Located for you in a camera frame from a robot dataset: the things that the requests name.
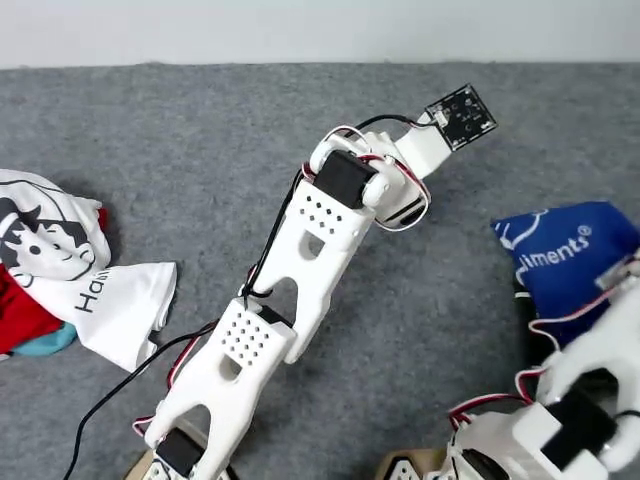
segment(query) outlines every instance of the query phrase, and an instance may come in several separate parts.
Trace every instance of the wire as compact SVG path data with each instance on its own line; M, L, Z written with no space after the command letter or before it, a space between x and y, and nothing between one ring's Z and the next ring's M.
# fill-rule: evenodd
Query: wire
M295 177L293 178L293 181L291 182L291 186L289 187L289 191L287 192L287 195L285 196L284 200L282 201L282 204L280 205L280 209L278 210L276 219L273 222L273 226L271 227L271 232L269 232L267 243L262 249L260 259L252 268L249 269L249 272L247 273L247 280L245 284L242 286L242 288L240 289L240 296L242 296L242 298L244 299L245 309L247 308L247 299L249 298L249 295L253 295L253 296L267 295L268 296L268 293L260 294L260 293L254 292L253 286L255 285L256 280L260 275L260 272L262 271L262 267L264 266L264 262L266 261L267 256L271 251L273 242L275 241L278 230L280 229L280 225L282 224L282 219L284 218L284 214L287 211L287 207L289 206L289 203L291 203L291 199L293 198L293 193L295 192L296 188L298 187L298 184L300 183L303 177L304 177L304 174L302 170L298 170Z
M468 412L469 410L473 408L477 408L481 405L486 405L488 403L493 403L493 402L498 402L503 400L517 400L520 402L524 402L527 405L532 403L530 400L523 398L521 395L514 395L512 393L492 393L489 395L480 395L478 397L474 397L470 400L462 402L456 405L455 407L453 407L452 409L450 409L448 412L449 421L451 422L453 429L458 430L458 427L461 421L466 423L472 422L471 418L465 415L465 412Z
M545 372L546 368L544 367L536 367L531 368L529 370L522 370L516 374L515 384L516 390L518 390L518 394L527 400L529 403L533 403L533 398L529 395L527 391L526 385L524 384L524 380L526 378L538 378Z
M406 123L407 125L410 125L414 128L425 128L425 127L431 127L433 125L436 125L435 120L432 120L427 123L419 123L416 120L413 120L412 118L406 117L404 115L383 114L383 115L376 115L375 117L371 117L365 120L364 122L361 122L358 125L356 125L355 128L357 130L363 130L367 128L369 125L379 122L380 120L396 120L398 122ZM352 134L347 133L345 137L350 137L351 135Z
M613 417L614 419L619 419L622 417L638 417L640 418L640 412L638 412L637 410L624 410L623 412L620 413L616 413L616 415Z
M173 387L173 382L175 382L176 376L178 375L180 368L182 368L182 364L187 359L187 357L191 354L191 352L193 351L196 344L201 338L202 337L192 338L187 344L187 346L184 347L184 350L182 350L180 355L178 355L178 358L176 358L176 361L173 363L173 366L171 367L171 369L169 370L169 373L167 374L167 390L171 390L171 387Z
M456 466L455 457L451 457L451 465L453 466L453 472L456 474L456 480L460 480L460 475L458 475L458 467Z
M153 419L155 418L155 415L151 415L148 417L140 417L140 418L136 418L133 423L131 424L131 428L133 429L134 432L136 432L136 434L139 437L144 437L144 431L140 428L140 425L145 425L147 423L151 423L153 422Z
M594 301L592 301L591 303L586 304L585 306L583 306L582 308L576 310L575 312L573 312L570 315L566 315L564 317L559 317L559 318L543 318L543 319L539 319L539 320L533 320L533 321L529 322L529 326L528 326L529 331L532 332L532 333L535 333L535 334L538 334L538 335L544 335L545 337L547 337L551 341L551 343L553 344L554 352L559 352L560 351L560 344L558 343L558 340L556 339L556 337L554 337L549 332L545 332L544 330L541 330L541 329L539 329L537 327L539 325L549 325L549 324L555 324L555 323L564 323L564 322L571 322L573 320L576 320L576 319L580 318L582 315L584 315L585 313L590 312L591 310L593 310L594 308L596 308L597 306L602 304L602 302L607 300L611 295L613 295L614 292L615 292L615 288L610 288L609 290L606 290L598 298L596 298Z
M392 157L391 155L386 155L386 157L392 159L393 166L398 170L400 170L400 173L402 173L405 177L407 177L409 181L418 188L418 190L420 191L420 194L422 195L425 201L425 206L422 209L422 212L420 212L420 215L409 225L403 225L402 227L388 227L383 222L376 219L376 224L383 230L386 230L387 232L404 232L405 230L409 230L410 228L415 227L418 223L420 223L420 221L427 214L427 210L429 209L429 205L431 204L431 193L429 192L429 189L424 184L424 182L420 180L418 177L416 177L416 175L411 171L409 167L407 167L404 163L402 163L397 158ZM366 163L370 162L371 160L380 160L381 162L386 161L384 157L380 155L375 155L375 154L360 155L358 158Z
M207 333L212 332L217 324L218 324L218 320L215 320L211 323L206 324L200 330L197 330L193 333L187 333L185 335L181 335L165 343L158 350L156 350L156 352L153 355L151 355L144 362L142 362L140 366L136 368L133 372L131 372L124 380L122 380L118 385L112 388L93 407L91 407L91 409L85 414L84 417L82 417L82 419L80 420L80 423L78 424L78 429L76 431L75 444L73 446L73 457L71 458L71 462L69 463L69 468L67 469L67 472L63 477L64 480L69 480L69 478L71 478L71 474L73 473L73 470L75 469L76 463L78 462L78 455L80 454L80 443L82 442L82 432L84 430L85 425L91 419L91 417L93 417L93 415L95 415L95 413L98 410L100 410L109 400L111 400L115 395L117 395L118 392L120 392L120 390L122 390L129 383L135 380L142 372L145 371L145 369L152 362L154 362L158 357L160 357L160 355L162 355L168 349L170 349L174 345L177 345L178 343L185 342L187 340L191 340L197 337L202 337L203 335L206 335Z

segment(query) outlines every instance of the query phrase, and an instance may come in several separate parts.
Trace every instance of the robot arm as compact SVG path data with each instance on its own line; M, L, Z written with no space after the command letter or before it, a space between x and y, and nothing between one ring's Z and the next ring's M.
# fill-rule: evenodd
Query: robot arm
M197 405L210 412L201 456L188 468L165 462L173 468L172 480L218 478L247 431L275 369L283 361L294 363L304 353L371 224L376 221L394 231L413 226L430 202L420 179L452 151L497 126L470 85L427 107L420 121L429 125L412 128L397 142L386 133L339 127L303 166L305 178L294 185L266 257L250 274L254 298L231 300L147 429L146 443L167 460L158 452L167 438L173 438L171 432L181 417ZM309 247L314 237L323 242L317 255ZM293 321L259 300L284 278L293 279L298 287Z
M599 459L615 472L640 452L640 282L631 276L593 328L550 357L537 398L559 401L583 373L605 368L618 380L617 433Z
M592 329L543 367L537 402L512 414L488 412L462 425L439 472L457 480L606 480L640 451L640 268L620 270L611 306ZM618 380L611 418L572 387L605 368Z

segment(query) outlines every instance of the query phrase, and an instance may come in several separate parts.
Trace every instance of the gray carpet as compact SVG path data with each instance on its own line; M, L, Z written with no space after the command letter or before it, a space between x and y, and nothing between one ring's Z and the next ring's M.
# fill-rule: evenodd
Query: gray carpet
M294 169L327 130L418 114L466 82L500 128L428 179L434 203L418 228L370 232L233 460L243 480L366 480L389 450L443 445L445 410L510 388L523 363L492 218L609 199L640 221L640 65L5 71L1 165L103 200L116 263L179 263L167 339L223 311ZM136 460L144 445L129 424L153 412L170 357L89 424L74 478L121 478ZM60 478L78 420L123 377L78 343L0 363L1 476Z

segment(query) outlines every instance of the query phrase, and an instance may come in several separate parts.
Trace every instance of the black cable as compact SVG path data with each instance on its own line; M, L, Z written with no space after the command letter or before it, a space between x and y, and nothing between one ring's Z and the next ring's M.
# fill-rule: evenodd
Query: black cable
M638 417L638 418L640 418L640 412L638 412L637 410L624 410L623 412L616 413L616 415L613 418L617 420L617 419L619 419L621 417Z
M100 401L98 401L98 403L96 403L93 407L91 407L91 409L86 413L84 417L82 417L82 420L80 420L80 423L78 424L78 430L76 431L76 441L75 441L75 445L73 446L73 457L71 459L71 463L69 464L69 468L67 469L67 473L64 474L64 480L69 480L69 478L71 477L71 474L73 473L74 468L76 467L76 463L78 461L78 455L80 453L80 443L82 442L82 431L84 430L84 427L89 421L89 419L91 419L91 417L98 410L100 410L109 400L111 400L120 390L122 390L129 383L131 383L131 381L135 380L136 377L138 377L145 370L145 368L147 368L154 360L156 360L160 355L166 352L169 348L173 347L178 343L185 342L187 340L191 340L193 338L206 335L207 333L212 332L213 329L216 328L217 324L218 324L218 320L215 320L211 323L208 323L207 325L205 325L204 327L202 327L200 330L196 332L187 333L185 335L176 337L173 340L165 343L153 355L151 355L144 362L142 362L138 368L136 368L133 372L131 372L127 378L125 378L118 385L112 388L104 397L102 397L102 399L100 399Z
M453 465L453 471L456 474L456 480L460 480L460 475L458 474L458 466L456 465L456 459L451 457L451 465Z
M259 298L264 298L269 296L270 292L256 294L256 292L253 291L253 286L256 283L256 280L260 275L260 272L262 271L262 267L264 266L264 262L267 260L269 251L271 251L273 242L275 241L276 235L278 234L278 230L280 229L280 225L282 224L282 219L284 218L284 214L287 211L287 207L289 206L289 203L291 203L291 199L293 198L293 193L295 192L298 184L300 183L300 180L302 180L302 170L298 170L298 172L296 173L296 176L293 178L293 181L291 182L291 186L289 187L289 191L287 192L287 195L284 197L284 200L280 205L280 209L278 210L278 215L276 216L276 219L273 222L273 226L271 227L271 232L269 232L267 243L262 249L262 254L260 255L260 259L255 264L255 267L249 269L249 273L247 274L247 281L245 282L244 287L242 288L242 297L244 298L244 301L245 301L245 308L247 306L246 302L249 295L253 295Z
M394 114L384 114L384 115L376 115L375 117L371 117L367 120L365 120L362 123L359 123L358 125L355 126L356 130L362 130L364 128L367 128L369 125L379 122L380 120L396 120L398 122L402 122L402 123L406 123L407 125L411 125L412 127L430 127L431 125L435 125L436 122L435 121L431 121L428 123L419 123L415 120L413 120L412 118L406 117L404 115L394 115ZM351 135L353 135L354 132L347 132L345 133L345 137L350 137Z

